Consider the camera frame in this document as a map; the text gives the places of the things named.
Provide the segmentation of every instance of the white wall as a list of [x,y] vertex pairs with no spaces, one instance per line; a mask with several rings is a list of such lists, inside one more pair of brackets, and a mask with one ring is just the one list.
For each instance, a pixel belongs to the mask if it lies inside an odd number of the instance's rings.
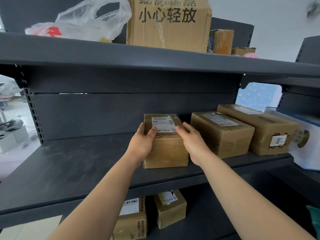
[[320,15],[307,19],[314,0],[209,0],[212,16],[254,25],[259,58],[295,61],[302,41],[320,35]]

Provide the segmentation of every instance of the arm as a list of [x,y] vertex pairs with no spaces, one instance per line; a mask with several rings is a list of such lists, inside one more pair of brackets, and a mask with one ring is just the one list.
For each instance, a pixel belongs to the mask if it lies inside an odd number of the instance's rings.
[[242,240],[314,238],[251,187],[210,151],[200,133],[186,122],[176,127],[191,160],[204,171],[216,197]]
[[132,175],[150,153],[157,128],[143,134],[144,123],[132,137],[126,153],[91,193],[48,236],[47,240],[110,239]]

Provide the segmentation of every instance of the forearm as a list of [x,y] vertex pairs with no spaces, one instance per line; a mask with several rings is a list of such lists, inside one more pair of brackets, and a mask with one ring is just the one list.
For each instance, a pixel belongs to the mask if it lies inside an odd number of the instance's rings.
[[110,239],[136,169],[134,161],[125,154],[48,240]]
[[216,155],[204,157],[201,167],[241,239],[314,239]]

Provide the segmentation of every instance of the person's right arm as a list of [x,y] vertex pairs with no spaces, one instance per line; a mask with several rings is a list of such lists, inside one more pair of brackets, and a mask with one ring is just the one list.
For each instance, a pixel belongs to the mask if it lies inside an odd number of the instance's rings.
[[186,122],[177,126],[191,160],[204,171],[216,197],[242,240],[314,238],[263,197],[210,151],[200,133]]

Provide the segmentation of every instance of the person's left hand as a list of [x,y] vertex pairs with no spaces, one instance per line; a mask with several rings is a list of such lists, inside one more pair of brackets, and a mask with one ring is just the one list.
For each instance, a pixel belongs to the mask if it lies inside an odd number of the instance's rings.
[[144,123],[142,122],[137,132],[131,138],[126,155],[136,160],[137,167],[140,166],[143,159],[145,159],[152,148],[152,141],[157,133],[157,128],[153,127],[144,135]]

